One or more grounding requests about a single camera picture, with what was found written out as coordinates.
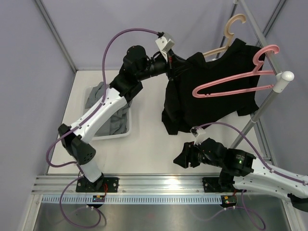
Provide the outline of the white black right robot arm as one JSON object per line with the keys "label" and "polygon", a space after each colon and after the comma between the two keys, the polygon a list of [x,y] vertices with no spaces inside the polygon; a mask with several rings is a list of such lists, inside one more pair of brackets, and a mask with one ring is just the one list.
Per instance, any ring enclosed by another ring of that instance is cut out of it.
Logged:
{"label": "white black right robot arm", "polygon": [[221,169],[218,186],[268,194],[291,202],[298,210],[308,210],[308,177],[267,164],[254,154],[226,148],[208,138],[203,142],[186,142],[181,153],[173,160],[182,168],[200,164]]}

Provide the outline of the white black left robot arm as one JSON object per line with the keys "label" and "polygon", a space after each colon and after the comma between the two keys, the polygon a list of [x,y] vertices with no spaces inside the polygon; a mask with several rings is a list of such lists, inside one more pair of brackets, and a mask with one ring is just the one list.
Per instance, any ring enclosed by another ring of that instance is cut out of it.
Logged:
{"label": "white black left robot arm", "polygon": [[187,60],[177,56],[172,50],[159,51],[149,58],[144,47],[132,46],[123,58],[118,75],[104,91],[102,98],[75,123],[59,126],[62,146],[76,160],[91,191],[98,192],[105,186],[104,175],[94,160],[96,151],[90,145],[98,129],[114,113],[132,101],[142,90],[143,80],[160,74],[175,79],[188,70],[189,65]]}

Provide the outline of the grey shirt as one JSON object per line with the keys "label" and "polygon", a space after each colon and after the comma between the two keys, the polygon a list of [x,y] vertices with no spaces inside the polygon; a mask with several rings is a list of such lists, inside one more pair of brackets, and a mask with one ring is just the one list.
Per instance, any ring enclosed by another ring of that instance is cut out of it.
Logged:
{"label": "grey shirt", "polygon": [[96,122],[96,125],[99,125],[102,122],[104,124],[114,113],[128,104],[124,98],[121,98],[120,93],[117,90],[110,87],[108,84],[105,85],[104,82],[102,83],[102,97],[88,110],[88,112],[91,113],[98,106],[100,107],[99,111],[90,119],[91,122]]}

